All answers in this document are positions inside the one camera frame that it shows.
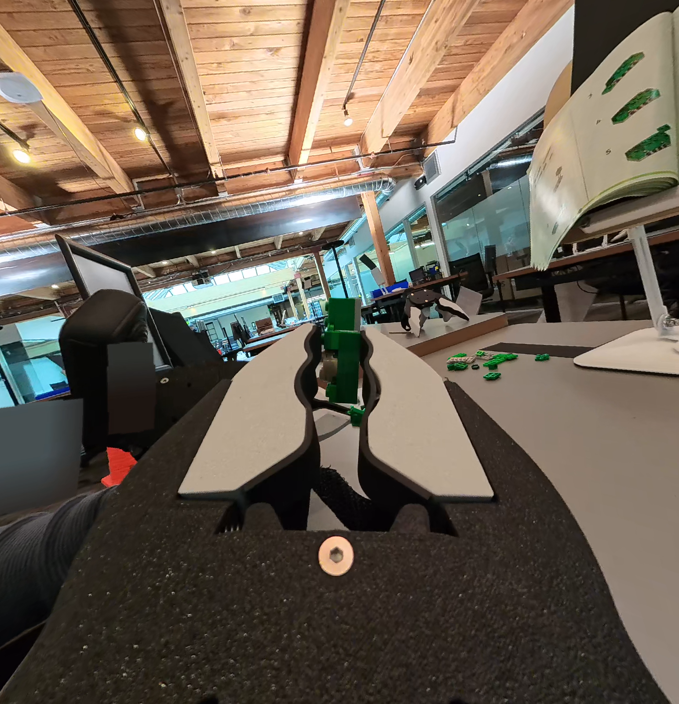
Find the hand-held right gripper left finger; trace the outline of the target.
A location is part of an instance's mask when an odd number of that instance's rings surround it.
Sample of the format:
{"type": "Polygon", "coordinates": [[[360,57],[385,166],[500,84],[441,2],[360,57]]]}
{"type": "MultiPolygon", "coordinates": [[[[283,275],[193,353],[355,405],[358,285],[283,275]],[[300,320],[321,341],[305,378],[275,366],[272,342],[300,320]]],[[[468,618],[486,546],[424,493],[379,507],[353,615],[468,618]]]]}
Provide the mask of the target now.
{"type": "Polygon", "coordinates": [[[178,489],[180,498],[273,506],[305,530],[320,470],[312,401],[321,331],[302,324],[235,375],[178,489]]]}

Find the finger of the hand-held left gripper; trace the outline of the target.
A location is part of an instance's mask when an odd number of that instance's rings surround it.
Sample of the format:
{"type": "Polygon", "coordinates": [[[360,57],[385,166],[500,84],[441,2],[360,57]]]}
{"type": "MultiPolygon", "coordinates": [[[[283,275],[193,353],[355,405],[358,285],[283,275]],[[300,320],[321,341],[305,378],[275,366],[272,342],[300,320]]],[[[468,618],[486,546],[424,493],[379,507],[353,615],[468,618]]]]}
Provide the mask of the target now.
{"type": "Polygon", "coordinates": [[[327,400],[312,400],[317,438],[324,441],[351,424],[349,408],[327,400]]]}

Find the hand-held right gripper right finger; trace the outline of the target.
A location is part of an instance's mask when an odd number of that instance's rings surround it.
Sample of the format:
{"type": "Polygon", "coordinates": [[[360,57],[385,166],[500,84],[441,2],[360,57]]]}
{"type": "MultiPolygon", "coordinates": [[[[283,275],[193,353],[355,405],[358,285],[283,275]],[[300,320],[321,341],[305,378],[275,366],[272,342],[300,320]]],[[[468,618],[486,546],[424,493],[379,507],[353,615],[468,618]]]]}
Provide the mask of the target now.
{"type": "Polygon", "coordinates": [[[440,374],[390,336],[368,327],[361,337],[361,488],[389,523],[418,505],[452,532],[446,506],[494,501],[456,405],[440,374]]]}

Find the green brick model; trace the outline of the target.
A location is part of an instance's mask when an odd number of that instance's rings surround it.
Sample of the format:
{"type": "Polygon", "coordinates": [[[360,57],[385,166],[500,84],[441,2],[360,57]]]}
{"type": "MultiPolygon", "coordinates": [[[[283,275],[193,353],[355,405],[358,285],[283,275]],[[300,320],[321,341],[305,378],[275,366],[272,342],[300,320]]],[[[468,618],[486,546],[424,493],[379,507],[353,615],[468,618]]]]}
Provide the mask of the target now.
{"type": "Polygon", "coordinates": [[[318,382],[332,403],[357,403],[361,362],[361,300],[326,302],[322,366],[318,382]]]}

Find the long wooden desk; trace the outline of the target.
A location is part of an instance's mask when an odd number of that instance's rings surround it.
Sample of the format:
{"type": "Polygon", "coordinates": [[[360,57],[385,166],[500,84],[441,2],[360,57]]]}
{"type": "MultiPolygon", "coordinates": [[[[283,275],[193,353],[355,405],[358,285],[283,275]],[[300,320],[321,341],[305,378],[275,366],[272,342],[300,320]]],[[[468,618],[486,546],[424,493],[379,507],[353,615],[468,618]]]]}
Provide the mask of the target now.
{"type": "MultiPolygon", "coordinates": [[[[654,267],[666,304],[679,301],[679,230],[648,236],[654,267]]],[[[514,280],[518,290],[539,288],[546,322],[579,322],[585,313],[573,312],[565,302],[568,292],[590,294],[603,292],[618,296],[643,294],[641,276],[630,242],[551,262],[544,271],[519,268],[494,277],[495,282],[514,280]]]]}

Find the scattered small green bricks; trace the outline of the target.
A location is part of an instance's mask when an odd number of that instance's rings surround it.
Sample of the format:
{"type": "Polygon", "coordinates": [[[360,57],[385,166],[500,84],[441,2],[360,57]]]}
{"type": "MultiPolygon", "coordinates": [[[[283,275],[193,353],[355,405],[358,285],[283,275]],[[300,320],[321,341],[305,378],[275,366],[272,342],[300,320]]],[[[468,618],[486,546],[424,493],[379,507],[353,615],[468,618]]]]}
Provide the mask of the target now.
{"type": "Polygon", "coordinates": [[[458,353],[448,358],[446,369],[449,372],[462,372],[471,369],[483,373],[483,379],[494,382],[501,379],[500,367],[518,360],[519,354],[513,351],[478,350],[472,355],[458,353]]]}

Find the flat wooden board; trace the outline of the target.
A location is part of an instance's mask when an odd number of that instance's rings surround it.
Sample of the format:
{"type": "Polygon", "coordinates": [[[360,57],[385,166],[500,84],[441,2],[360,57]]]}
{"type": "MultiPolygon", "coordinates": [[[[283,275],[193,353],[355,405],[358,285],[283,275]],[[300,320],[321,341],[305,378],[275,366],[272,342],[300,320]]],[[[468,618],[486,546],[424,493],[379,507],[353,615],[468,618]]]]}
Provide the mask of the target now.
{"type": "Polygon", "coordinates": [[[399,323],[380,325],[381,332],[394,339],[417,357],[425,357],[447,348],[465,344],[493,331],[501,330],[509,324],[504,313],[478,314],[468,321],[451,318],[428,319],[418,336],[403,330],[399,323]]]}

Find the black and white device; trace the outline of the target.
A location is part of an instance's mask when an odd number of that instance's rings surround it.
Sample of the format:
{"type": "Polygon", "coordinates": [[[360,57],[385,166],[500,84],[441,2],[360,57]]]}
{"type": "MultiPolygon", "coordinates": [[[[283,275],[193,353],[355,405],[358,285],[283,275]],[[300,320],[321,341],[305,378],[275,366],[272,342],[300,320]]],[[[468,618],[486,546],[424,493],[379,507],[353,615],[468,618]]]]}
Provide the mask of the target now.
{"type": "Polygon", "coordinates": [[[431,289],[412,290],[405,296],[404,312],[400,324],[406,333],[420,336],[425,321],[429,318],[432,308],[441,314],[448,322],[451,318],[468,321],[469,315],[455,302],[431,289]]]}

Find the orange knitted thing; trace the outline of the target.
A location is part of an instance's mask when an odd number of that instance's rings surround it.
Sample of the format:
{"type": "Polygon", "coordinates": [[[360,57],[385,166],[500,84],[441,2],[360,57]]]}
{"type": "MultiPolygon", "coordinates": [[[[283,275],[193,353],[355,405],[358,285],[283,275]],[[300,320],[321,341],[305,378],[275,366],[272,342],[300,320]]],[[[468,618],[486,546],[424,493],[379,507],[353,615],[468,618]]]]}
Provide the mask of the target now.
{"type": "Polygon", "coordinates": [[[131,453],[114,447],[107,447],[106,454],[109,474],[102,478],[101,483],[106,488],[116,487],[122,483],[137,460],[131,453]]]}

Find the black padded chair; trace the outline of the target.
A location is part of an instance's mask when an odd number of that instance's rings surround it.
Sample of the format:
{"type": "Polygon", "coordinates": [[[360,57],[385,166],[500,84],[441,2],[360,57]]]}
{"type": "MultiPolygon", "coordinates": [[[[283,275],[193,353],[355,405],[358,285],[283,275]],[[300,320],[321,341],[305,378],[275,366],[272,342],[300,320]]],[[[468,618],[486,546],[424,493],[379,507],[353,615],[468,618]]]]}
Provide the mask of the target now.
{"type": "Polygon", "coordinates": [[[107,448],[136,460],[216,386],[241,369],[216,360],[156,370],[144,303],[103,289],[63,324],[59,344],[73,399],[83,402],[81,443],[90,458],[107,448]]]}

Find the white book stand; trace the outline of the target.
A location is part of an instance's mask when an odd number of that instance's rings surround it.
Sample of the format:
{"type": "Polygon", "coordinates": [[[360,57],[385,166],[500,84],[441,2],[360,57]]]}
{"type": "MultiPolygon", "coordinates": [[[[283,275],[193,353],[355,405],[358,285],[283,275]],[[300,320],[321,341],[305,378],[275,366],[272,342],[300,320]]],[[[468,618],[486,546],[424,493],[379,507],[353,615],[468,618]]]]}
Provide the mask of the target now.
{"type": "MultiPolygon", "coordinates": [[[[546,103],[546,128],[567,103],[572,66],[568,64],[556,80],[546,103]]],[[[574,359],[580,367],[612,371],[679,376],[679,326],[662,301],[661,287],[653,264],[647,224],[679,215],[679,183],[643,197],[625,197],[589,210],[574,224],[588,231],[586,238],[606,228],[618,231],[632,244],[649,305],[653,327],[634,331],[574,359]]]]}

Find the brick instruction booklet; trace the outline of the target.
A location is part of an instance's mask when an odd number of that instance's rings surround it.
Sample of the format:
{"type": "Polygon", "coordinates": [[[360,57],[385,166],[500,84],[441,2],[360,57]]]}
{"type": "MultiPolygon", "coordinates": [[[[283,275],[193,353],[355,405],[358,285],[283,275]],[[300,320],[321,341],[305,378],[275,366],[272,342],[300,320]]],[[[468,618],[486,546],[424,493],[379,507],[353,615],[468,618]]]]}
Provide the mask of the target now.
{"type": "Polygon", "coordinates": [[[529,168],[530,265],[589,210],[679,183],[679,6],[632,31],[544,130],[529,168]]]}

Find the round white ceiling fixture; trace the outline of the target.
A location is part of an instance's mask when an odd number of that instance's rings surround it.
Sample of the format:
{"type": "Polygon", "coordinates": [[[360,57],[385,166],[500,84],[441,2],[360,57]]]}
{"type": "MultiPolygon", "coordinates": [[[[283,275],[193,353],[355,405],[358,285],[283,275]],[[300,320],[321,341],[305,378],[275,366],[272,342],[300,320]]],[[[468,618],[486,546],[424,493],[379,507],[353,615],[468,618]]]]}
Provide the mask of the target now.
{"type": "Polygon", "coordinates": [[[11,103],[30,105],[43,101],[38,87],[25,75],[0,72],[0,96],[11,103]]]}

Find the grey screen with black frame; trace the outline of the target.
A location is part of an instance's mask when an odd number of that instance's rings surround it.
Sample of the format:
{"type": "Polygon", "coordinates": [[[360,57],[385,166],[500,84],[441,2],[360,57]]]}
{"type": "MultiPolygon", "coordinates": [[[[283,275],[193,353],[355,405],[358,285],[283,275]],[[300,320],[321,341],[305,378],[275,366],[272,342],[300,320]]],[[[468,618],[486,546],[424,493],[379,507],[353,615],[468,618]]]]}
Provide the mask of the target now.
{"type": "Polygon", "coordinates": [[[69,237],[57,234],[55,240],[83,300],[101,289],[115,289],[144,301],[131,267],[69,237]]]}

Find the grey wall vent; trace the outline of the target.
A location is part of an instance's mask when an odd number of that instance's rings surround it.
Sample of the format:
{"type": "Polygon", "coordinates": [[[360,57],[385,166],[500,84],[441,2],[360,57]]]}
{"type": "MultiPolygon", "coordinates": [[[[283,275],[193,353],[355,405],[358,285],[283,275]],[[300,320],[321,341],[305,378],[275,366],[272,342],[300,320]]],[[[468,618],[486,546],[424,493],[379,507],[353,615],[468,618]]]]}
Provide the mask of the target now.
{"type": "Polygon", "coordinates": [[[415,190],[422,189],[424,186],[432,183],[432,181],[436,180],[440,176],[441,168],[439,164],[439,155],[437,150],[432,152],[429,156],[424,159],[422,168],[422,175],[414,181],[415,190]]]}

